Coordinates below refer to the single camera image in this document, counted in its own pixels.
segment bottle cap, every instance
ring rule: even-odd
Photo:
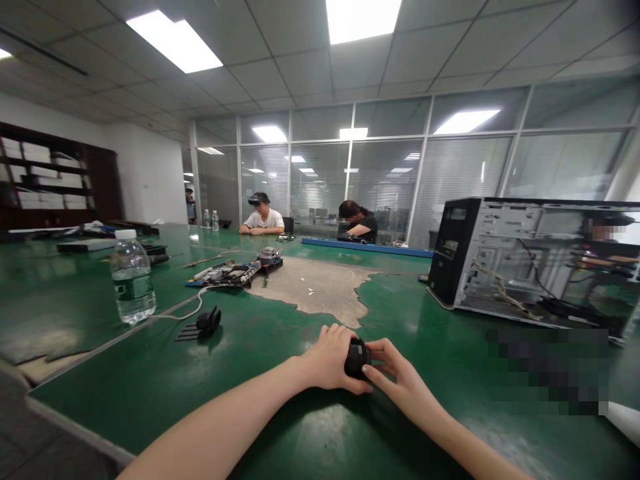
[[[135,238],[136,232],[135,230],[116,230],[115,238],[118,240],[126,240]]]

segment man in white t-shirt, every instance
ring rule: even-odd
[[[285,222],[276,210],[269,208],[269,197],[266,193],[254,193],[249,204],[255,207],[246,222],[240,225],[240,233],[246,235],[278,235],[285,232]]]

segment white t-shirt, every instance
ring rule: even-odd
[[[282,215],[276,212],[274,209],[269,209],[269,216],[267,221],[263,222],[260,213],[253,212],[245,222],[245,225],[249,228],[276,228],[285,227],[285,222],[282,220]]]

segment blue strip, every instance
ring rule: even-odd
[[[430,250],[407,249],[401,247],[385,247],[383,245],[343,242],[338,240],[322,240],[313,238],[303,238],[302,243],[307,245],[322,245],[323,247],[337,247],[351,250],[374,251],[380,253],[392,253],[394,255],[408,255],[410,257],[432,258],[433,252]]]

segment ceiling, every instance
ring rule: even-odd
[[[324,0],[0,0],[0,91],[188,142],[187,121],[508,87],[640,63],[624,0],[403,0],[395,32],[329,45]],[[125,23],[186,19],[224,67],[185,74]]]

